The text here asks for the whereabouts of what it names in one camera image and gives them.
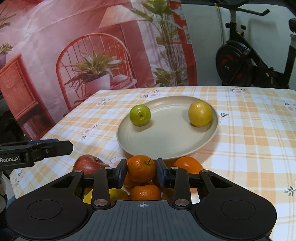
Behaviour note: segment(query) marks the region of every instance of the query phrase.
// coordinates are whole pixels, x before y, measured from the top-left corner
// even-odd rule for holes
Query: green apple
[[[150,119],[151,112],[146,105],[135,105],[130,111],[130,120],[135,126],[147,125]]]

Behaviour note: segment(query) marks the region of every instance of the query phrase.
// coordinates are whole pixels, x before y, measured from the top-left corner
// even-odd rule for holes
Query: bike seat
[[[289,27],[293,33],[296,33],[296,18],[291,18],[289,20]]]
[[[219,7],[233,9],[241,7],[242,5],[248,3],[249,0],[216,0],[215,3]]]

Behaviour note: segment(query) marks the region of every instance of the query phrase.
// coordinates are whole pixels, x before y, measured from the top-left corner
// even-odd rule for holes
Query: plaid tablecloth
[[[296,240],[296,92],[239,87],[169,87],[99,91],[64,117],[44,139],[70,140],[69,156],[17,169],[10,179],[20,197],[71,171],[83,154],[112,167],[129,157],[119,147],[116,130],[136,104],[164,96],[195,96],[218,111],[216,136],[192,156],[204,168],[267,198],[278,218],[274,241]],[[193,202],[198,202],[192,190]]]

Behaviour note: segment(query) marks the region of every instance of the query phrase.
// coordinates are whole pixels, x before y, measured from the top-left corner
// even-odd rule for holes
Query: flower print
[[[226,114],[225,112],[224,112],[224,113],[221,113],[220,116],[219,116],[219,118],[220,118],[220,122],[219,122],[219,123],[222,122],[223,117],[225,118],[225,117],[227,117],[228,115],[229,115],[229,113],[227,113],[227,114]]]
[[[241,87],[233,87],[231,89],[226,89],[232,93],[235,93],[237,95],[243,95],[244,93],[246,93],[246,89],[241,88]]]
[[[24,177],[24,174],[22,173],[22,170],[17,174],[20,178]]]
[[[154,98],[160,95],[160,90],[147,90],[141,98]]]
[[[288,190],[285,190],[284,193],[288,193],[288,196],[294,196],[294,191],[296,191],[296,180],[294,180],[294,188],[293,187],[288,187]]]
[[[117,156],[111,159],[109,166],[112,168],[117,167],[118,163],[122,160],[122,159],[127,159],[125,156]]]
[[[54,136],[47,137],[47,138],[45,138],[44,140],[52,140],[52,139],[55,139],[55,137],[54,137]]]
[[[106,105],[107,102],[109,101],[110,99],[102,99],[99,103],[96,103],[96,106],[102,106],[102,105]]]
[[[296,106],[285,105],[286,109],[291,113],[296,113]]]
[[[238,95],[243,95],[245,93],[243,90],[233,90],[232,92]]]
[[[87,128],[86,130],[84,130],[83,135],[89,134],[91,133],[92,128]]]
[[[17,179],[17,178],[15,178],[14,179],[14,181],[13,182],[11,182],[12,183],[12,185],[14,185],[14,186],[18,186],[18,184],[20,183],[20,181]]]

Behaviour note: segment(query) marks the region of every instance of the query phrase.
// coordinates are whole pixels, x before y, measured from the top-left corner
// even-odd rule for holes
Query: backdrop banner
[[[197,85],[180,1],[6,0],[0,68],[0,90],[32,140],[99,90]]]

